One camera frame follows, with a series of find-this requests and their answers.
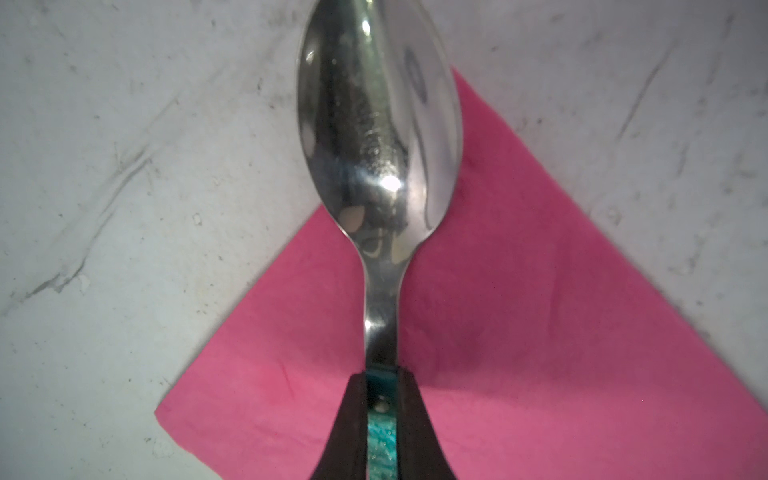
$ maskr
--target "spoon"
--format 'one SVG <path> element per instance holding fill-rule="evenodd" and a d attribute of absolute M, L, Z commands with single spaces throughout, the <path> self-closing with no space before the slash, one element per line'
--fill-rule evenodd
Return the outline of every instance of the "spoon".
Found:
<path fill-rule="evenodd" d="M 458 93 L 423 7 L 319 0 L 297 99 L 317 192 L 362 260 L 366 368 L 393 369 L 402 278 L 445 216 L 462 156 Z"/>

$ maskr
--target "stainless steel spoon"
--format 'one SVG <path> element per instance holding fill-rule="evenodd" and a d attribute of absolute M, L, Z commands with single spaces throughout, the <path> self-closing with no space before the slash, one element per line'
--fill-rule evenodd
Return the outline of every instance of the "stainless steel spoon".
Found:
<path fill-rule="evenodd" d="M 417 0 L 319 0 L 298 79 L 306 162 L 365 271 L 366 368 L 395 367 L 402 278 L 461 162 L 449 63 Z"/>

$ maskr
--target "scuff mark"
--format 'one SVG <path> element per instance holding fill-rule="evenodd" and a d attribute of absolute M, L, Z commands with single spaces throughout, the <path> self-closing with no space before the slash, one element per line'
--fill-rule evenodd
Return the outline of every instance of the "scuff mark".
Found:
<path fill-rule="evenodd" d="M 736 14 L 732 12 L 726 17 L 725 25 L 723 26 L 722 41 L 726 41 L 726 39 L 728 39 L 728 35 L 730 35 L 730 29 L 733 27 L 733 20 L 735 19 L 736 19 Z"/>
<path fill-rule="evenodd" d="M 619 223 L 621 223 L 621 220 L 624 218 L 624 215 L 622 215 L 619 209 L 617 209 L 616 207 L 609 208 L 606 216 L 611 221 L 611 223 L 616 227 L 619 226 Z"/>
<path fill-rule="evenodd" d="M 736 155 L 733 157 L 733 162 L 731 162 L 731 167 L 728 170 L 728 174 L 725 180 L 723 180 L 723 182 L 720 184 L 724 194 L 730 195 L 731 193 L 733 193 L 733 181 L 736 180 L 737 178 L 752 180 L 753 178 L 757 177 L 756 170 L 747 170 L 743 167 L 743 164 L 744 164 L 744 152 L 738 151 Z"/>
<path fill-rule="evenodd" d="M 31 272 L 25 292 L 9 299 L 1 309 L 0 317 L 8 315 L 33 296 L 45 290 L 61 293 L 85 267 L 85 262 L 104 228 L 114 216 L 115 201 L 127 184 L 150 161 L 141 161 L 147 147 L 137 154 L 126 155 L 128 161 L 118 162 L 118 168 L 91 199 L 81 208 L 72 222 L 54 238 L 51 246 L 39 257 L 32 257 L 25 265 Z"/>
<path fill-rule="evenodd" d="M 290 380 L 288 380 L 288 372 L 286 371 L 286 366 L 283 364 L 283 362 L 280 362 L 280 369 L 283 370 L 283 377 L 286 379 L 286 386 L 288 387 L 288 393 L 290 393 L 290 398 L 295 399 L 296 393 L 293 391 L 293 387 L 290 385 Z"/>
<path fill-rule="evenodd" d="M 694 115 L 697 117 L 703 117 L 704 114 L 707 113 L 707 98 L 703 95 L 699 97 L 699 100 L 696 102 L 696 110 L 694 111 Z"/>
<path fill-rule="evenodd" d="M 110 197 L 109 201 L 107 202 L 107 205 L 101 211 L 102 213 L 106 212 L 112 207 L 112 204 L 114 204 L 114 201 L 117 200 L 117 198 L 120 196 L 120 193 L 122 193 L 125 186 L 128 185 L 131 182 L 131 180 L 133 180 L 134 177 L 136 177 L 136 175 L 138 175 L 139 172 L 141 172 L 144 169 L 144 167 L 146 167 L 147 164 L 151 161 L 152 161 L 151 158 L 144 160 L 139 164 L 137 168 L 134 168 L 128 175 L 125 176 L 122 182 L 120 182 L 120 184 L 118 185 L 118 188 L 114 191 L 114 193 Z"/>
<path fill-rule="evenodd" d="M 582 44 L 582 48 L 590 48 L 601 41 L 603 41 L 604 33 L 603 31 L 596 31 L 590 38 L 585 40 Z"/>
<path fill-rule="evenodd" d="M 710 65 L 710 73 L 707 75 L 707 87 L 712 85 L 717 78 L 717 72 L 720 70 L 720 59 L 723 56 L 722 51 L 718 51 L 714 57 L 712 57 L 712 64 Z"/>
<path fill-rule="evenodd" d="M 171 98 L 171 100 L 167 104 L 165 104 L 163 109 L 160 110 L 160 113 L 155 115 L 154 118 L 149 122 L 149 124 L 147 125 L 147 129 L 149 127 L 151 127 L 152 125 L 154 125 L 155 123 L 157 123 L 157 121 L 160 120 L 162 117 L 164 117 L 165 114 L 168 113 L 168 111 L 170 110 L 171 107 L 173 107 L 174 105 L 179 105 L 180 104 L 179 103 L 179 95 L 181 95 L 181 93 L 178 93 L 178 94 L 174 95 L 174 97 Z"/>
<path fill-rule="evenodd" d="M 696 246 L 694 252 L 685 260 L 682 266 L 670 267 L 669 271 L 677 275 L 688 276 L 691 275 L 699 264 L 699 259 L 704 251 L 704 246 L 707 245 L 707 238 L 699 233 L 694 237 Z"/>
<path fill-rule="evenodd" d="M 680 151 L 680 161 L 677 163 L 677 171 L 675 172 L 674 177 L 680 178 L 683 175 L 683 170 L 685 170 L 685 165 L 688 163 L 688 148 L 690 147 L 690 142 L 686 142 L 683 146 L 683 150 Z"/>
<path fill-rule="evenodd" d="M 654 82 L 656 75 L 658 75 L 661 69 L 664 68 L 665 64 L 667 63 L 667 60 L 669 60 L 670 55 L 672 55 L 672 51 L 676 47 L 677 47 L 677 40 L 672 41 L 672 43 L 670 43 L 670 46 L 667 48 L 667 51 L 664 52 L 664 56 L 661 58 L 661 60 L 659 60 L 658 63 L 655 64 L 653 69 L 651 69 L 650 73 L 645 78 L 643 87 L 637 93 L 637 98 L 635 98 L 635 101 L 632 104 L 632 108 L 630 108 L 629 110 L 627 119 L 624 120 L 624 124 L 621 125 L 621 130 L 619 131 L 619 135 L 616 136 L 617 141 L 621 140 L 621 138 L 624 136 L 624 133 L 626 133 L 627 128 L 629 127 L 630 123 L 632 123 L 632 119 L 634 118 L 634 115 L 637 113 L 637 109 L 640 107 L 640 103 L 642 103 L 643 98 L 645 98 L 646 92 L 648 92 L 648 88 L 650 87 L 650 84 Z"/>

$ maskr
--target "spoon bowl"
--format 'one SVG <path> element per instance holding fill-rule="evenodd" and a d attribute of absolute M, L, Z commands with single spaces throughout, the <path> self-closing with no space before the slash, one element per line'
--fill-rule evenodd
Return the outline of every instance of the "spoon bowl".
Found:
<path fill-rule="evenodd" d="M 445 216 L 462 156 L 458 94 L 416 0 L 319 0 L 299 61 L 302 148 L 366 279 L 366 367 L 397 365 L 409 261 Z"/>

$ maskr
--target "pink napkin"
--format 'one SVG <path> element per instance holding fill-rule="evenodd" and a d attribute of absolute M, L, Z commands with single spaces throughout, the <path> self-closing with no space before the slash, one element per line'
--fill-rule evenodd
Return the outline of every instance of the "pink napkin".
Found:
<path fill-rule="evenodd" d="M 768 416 L 461 79 L 462 173 L 401 357 L 460 480 L 768 478 Z M 314 469 L 362 369 L 362 270 L 318 210 L 157 408 L 225 480 Z"/>

